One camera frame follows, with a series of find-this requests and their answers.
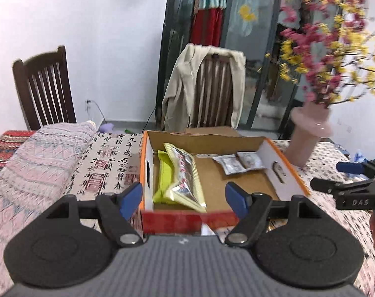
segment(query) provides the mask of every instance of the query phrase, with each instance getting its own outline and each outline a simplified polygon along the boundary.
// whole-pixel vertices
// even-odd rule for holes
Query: small white packet
[[[255,151],[238,151],[238,158],[242,162],[242,165],[248,170],[262,170],[266,167],[259,155]]]
[[[237,159],[235,154],[217,156],[213,157],[212,159],[223,167],[226,175],[244,173],[247,171],[247,169],[243,167],[240,161]]]

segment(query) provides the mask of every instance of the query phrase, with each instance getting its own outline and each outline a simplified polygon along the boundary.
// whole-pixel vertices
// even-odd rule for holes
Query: dark wooden chair
[[[18,59],[13,75],[25,117],[31,130],[65,122],[76,123],[66,65],[65,46],[56,52],[46,52]]]

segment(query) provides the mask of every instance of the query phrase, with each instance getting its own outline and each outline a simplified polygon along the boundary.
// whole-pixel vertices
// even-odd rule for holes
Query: patterned tablecloth
[[[35,131],[6,131],[0,136],[0,171],[6,162]]]
[[[0,169],[18,146],[32,134],[30,131],[8,131],[0,137]],[[289,141],[273,141],[282,151]],[[104,192],[122,192],[139,180],[142,135],[98,133],[89,143],[72,173],[64,194],[72,193],[78,199],[91,200]],[[309,188],[313,177],[343,182],[345,176],[336,171],[339,161],[347,159],[331,143],[318,143],[306,167],[297,172]],[[326,211],[334,220],[353,234],[362,244],[365,260],[355,286],[367,296],[375,296],[375,249],[369,229],[370,214],[365,211],[339,211],[331,195],[312,191],[310,200]],[[93,220],[84,220],[87,226],[98,229]],[[133,225],[140,230],[139,213]]]
[[[284,151],[289,141],[273,141],[281,151]],[[336,164],[348,161],[332,143],[320,142],[314,149],[307,165],[298,168],[297,172],[306,186],[313,177],[325,178],[345,182],[345,174],[336,170]],[[361,243],[365,251],[363,266],[355,281],[355,286],[367,296],[375,296],[375,249],[369,228],[370,213],[366,211],[341,211],[336,210],[335,202],[331,195],[311,190],[309,197],[323,211],[353,234]]]
[[[64,194],[75,194],[78,200],[94,200],[98,194],[123,192],[139,181],[141,151],[141,134],[97,133],[76,163]],[[82,223],[99,230],[97,221]],[[139,211],[133,214],[131,224],[142,232]]]

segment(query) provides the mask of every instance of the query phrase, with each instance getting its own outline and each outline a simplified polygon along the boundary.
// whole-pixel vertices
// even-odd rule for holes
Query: chair backrest
[[[76,123],[64,46],[24,62],[18,59],[13,75],[30,129],[58,122]]]
[[[202,61],[196,80],[189,127],[231,126],[233,90],[230,59],[211,54]]]

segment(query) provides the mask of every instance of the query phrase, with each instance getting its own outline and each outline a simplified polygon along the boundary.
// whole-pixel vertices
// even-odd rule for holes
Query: green snack bag
[[[164,192],[172,183],[174,166],[167,152],[158,151],[157,156],[160,160],[160,170],[158,173],[158,187],[153,196],[153,203],[177,204],[177,202],[164,197]]]

